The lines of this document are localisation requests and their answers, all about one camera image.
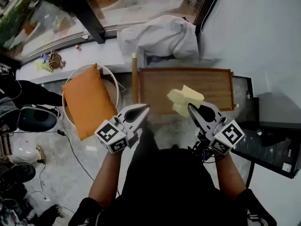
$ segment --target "black and white marker cube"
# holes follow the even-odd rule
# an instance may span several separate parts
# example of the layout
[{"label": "black and white marker cube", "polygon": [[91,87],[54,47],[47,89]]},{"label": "black and white marker cube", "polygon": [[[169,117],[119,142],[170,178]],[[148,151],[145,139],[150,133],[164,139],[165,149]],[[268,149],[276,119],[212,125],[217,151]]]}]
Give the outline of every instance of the black and white marker cube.
[{"label": "black and white marker cube", "polygon": [[111,153],[116,153],[128,146],[126,134],[108,120],[104,120],[94,134],[99,142]]},{"label": "black and white marker cube", "polygon": [[244,133],[235,120],[225,125],[210,142],[212,149],[226,155],[243,137]]}]

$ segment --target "white round basket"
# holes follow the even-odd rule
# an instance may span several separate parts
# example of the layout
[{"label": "white round basket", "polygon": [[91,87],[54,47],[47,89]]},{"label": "white round basket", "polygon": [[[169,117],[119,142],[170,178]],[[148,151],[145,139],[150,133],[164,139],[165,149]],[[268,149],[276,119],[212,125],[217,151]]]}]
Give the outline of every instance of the white round basket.
[{"label": "white round basket", "polygon": [[[72,80],[75,76],[79,75],[79,74],[82,74],[83,72],[85,72],[88,68],[90,68],[91,66],[93,65],[85,65],[83,67],[80,67],[78,68],[76,71],[74,71],[70,76],[69,78],[67,79],[66,83],[68,83],[70,80]],[[108,94],[110,96],[110,100],[112,101],[113,105],[115,106],[116,110],[119,111],[120,108],[121,108],[121,104],[122,104],[122,98],[121,98],[121,93],[120,93],[120,90],[119,90],[119,86],[118,86],[118,82],[115,78],[115,76],[113,75],[113,73],[108,69],[106,68],[105,66],[102,66],[102,65],[97,65],[97,69],[98,70],[101,70],[102,69],[102,73],[103,74],[109,74],[113,81],[114,81],[114,84],[112,82],[110,82],[109,80],[106,80],[106,79],[102,79],[104,85],[106,86],[107,88],[107,91],[108,91]],[[67,106],[67,103],[66,103],[66,100],[65,100],[65,96],[64,96],[64,93],[63,93],[63,110],[64,110],[64,113],[68,119],[68,121],[73,125],[75,126],[74,122],[73,122],[73,118],[71,116],[71,113],[68,109],[68,106]]]}]

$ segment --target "black shirt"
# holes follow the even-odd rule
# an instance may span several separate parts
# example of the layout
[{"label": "black shirt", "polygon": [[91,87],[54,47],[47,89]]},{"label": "black shirt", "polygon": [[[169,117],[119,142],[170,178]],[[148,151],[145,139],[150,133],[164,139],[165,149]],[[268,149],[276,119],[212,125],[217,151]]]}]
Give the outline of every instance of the black shirt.
[{"label": "black shirt", "polygon": [[185,149],[166,149],[130,165],[122,195],[108,208],[84,199],[69,225],[82,225],[89,218],[88,225],[184,222],[243,226],[250,225],[248,218],[254,214],[266,223],[262,225],[276,225],[251,190],[232,201],[214,187],[198,157]]}]

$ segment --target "person's arm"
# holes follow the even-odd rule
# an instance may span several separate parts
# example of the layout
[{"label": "person's arm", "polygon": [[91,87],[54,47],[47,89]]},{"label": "person's arm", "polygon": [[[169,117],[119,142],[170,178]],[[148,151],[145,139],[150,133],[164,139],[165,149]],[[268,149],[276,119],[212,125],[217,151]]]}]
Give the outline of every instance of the person's arm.
[{"label": "person's arm", "polygon": [[229,153],[222,160],[219,160],[222,155],[218,152],[214,155],[220,191],[234,200],[246,190],[246,185]]},{"label": "person's arm", "polygon": [[107,152],[103,164],[91,186],[89,198],[108,207],[116,198],[122,152]]}]

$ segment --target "wooden stick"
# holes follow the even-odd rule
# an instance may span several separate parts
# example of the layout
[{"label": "wooden stick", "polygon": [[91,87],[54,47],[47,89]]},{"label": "wooden stick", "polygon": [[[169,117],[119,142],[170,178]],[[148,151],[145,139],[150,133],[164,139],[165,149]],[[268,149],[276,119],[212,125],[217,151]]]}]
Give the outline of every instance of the wooden stick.
[{"label": "wooden stick", "polygon": [[138,103],[138,67],[137,54],[132,54],[132,86],[133,86],[133,104]]}]

